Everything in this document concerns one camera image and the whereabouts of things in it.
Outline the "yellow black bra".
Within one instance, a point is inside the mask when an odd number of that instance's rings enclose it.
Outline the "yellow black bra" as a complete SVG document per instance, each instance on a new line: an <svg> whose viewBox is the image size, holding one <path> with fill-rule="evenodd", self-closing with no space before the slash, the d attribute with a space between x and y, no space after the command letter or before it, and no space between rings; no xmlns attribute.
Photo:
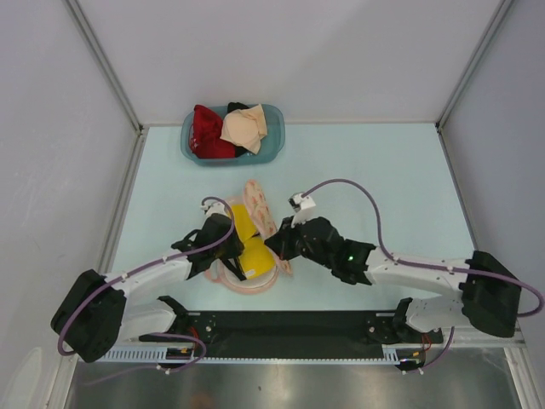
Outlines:
<svg viewBox="0 0 545 409"><path fill-rule="evenodd" d="M245 206L240 202L231 203L231 209L235 231L244 248L240 256L221 261L228 271L228 280L246 288L264 285L274 277L276 262Z"/></svg>

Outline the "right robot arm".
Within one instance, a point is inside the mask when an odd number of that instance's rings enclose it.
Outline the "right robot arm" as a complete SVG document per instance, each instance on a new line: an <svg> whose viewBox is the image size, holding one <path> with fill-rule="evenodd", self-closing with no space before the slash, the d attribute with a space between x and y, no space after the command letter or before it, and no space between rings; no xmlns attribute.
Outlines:
<svg viewBox="0 0 545 409"><path fill-rule="evenodd" d="M398 285L433 293L428 299L409 297L399 302L393 333L403 342L457 325L471 325L493 337L514 335L521 288L517 278L487 252L436 264L389 256L376 245L342 237L323 217L302 224L287 217L265 244L283 261L304 257L349 285Z"/></svg>

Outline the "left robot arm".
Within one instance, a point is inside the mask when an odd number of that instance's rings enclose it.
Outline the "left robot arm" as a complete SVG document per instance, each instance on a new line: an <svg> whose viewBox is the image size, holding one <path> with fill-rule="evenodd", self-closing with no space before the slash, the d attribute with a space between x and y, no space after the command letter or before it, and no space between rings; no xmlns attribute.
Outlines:
<svg viewBox="0 0 545 409"><path fill-rule="evenodd" d="M172 254L124 274L93 269L79 274L50 322L60 355L93 363L132 337L162 333L172 341L183 338L187 318L168 296L153 301L152 293L204 273L221 258L241 255L243 245L232 218L213 213L171 248Z"/></svg>

